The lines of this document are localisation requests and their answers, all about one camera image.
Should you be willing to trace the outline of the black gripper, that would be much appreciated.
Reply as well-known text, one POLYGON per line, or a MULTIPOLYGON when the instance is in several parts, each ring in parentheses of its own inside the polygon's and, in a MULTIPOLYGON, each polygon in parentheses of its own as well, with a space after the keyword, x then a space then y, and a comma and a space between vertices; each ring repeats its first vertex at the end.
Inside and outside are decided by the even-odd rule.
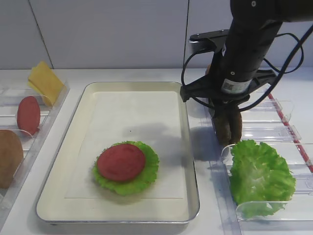
MULTIPOLYGON (((214 119, 227 120, 225 106, 229 101, 237 101, 245 99, 250 93, 254 92, 261 86, 269 83, 273 84, 277 75, 271 70, 258 70, 255 76, 245 82, 235 82, 230 79, 216 80, 212 75, 207 74, 201 78, 185 84, 184 73, 189 61, 198 54, 207 53, 208 50, 198 50, 186 60, 181 72, 180 97, 186 102, 190 98, 209 98, 213 99, 214 119)), ((238 105, 232 104, 229 108, 228 121, 231 130, 236 130, 239 127, 239 112, 238 105)))

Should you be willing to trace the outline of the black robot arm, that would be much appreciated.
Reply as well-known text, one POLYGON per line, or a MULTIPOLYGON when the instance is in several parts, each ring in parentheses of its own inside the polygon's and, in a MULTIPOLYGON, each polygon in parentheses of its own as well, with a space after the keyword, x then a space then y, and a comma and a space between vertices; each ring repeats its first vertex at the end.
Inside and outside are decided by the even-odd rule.
POLYGON ((233 0, 230 2, 232 23, 229 29, 190 36, 192 56, 213 53, 209 72, 189 83, 183 83, 183 101, 193 99, 211 111, 215 128, 220 131, 232 117, 258 105, 262 98, 241 107, 250 94, 265 84, 268 96, 287 70, 292 58, 312 34, 308 29, 288 55, 278 73, 261 70, 266 56, 283 23, 308 22, 313 19, 310 0, 233 0))

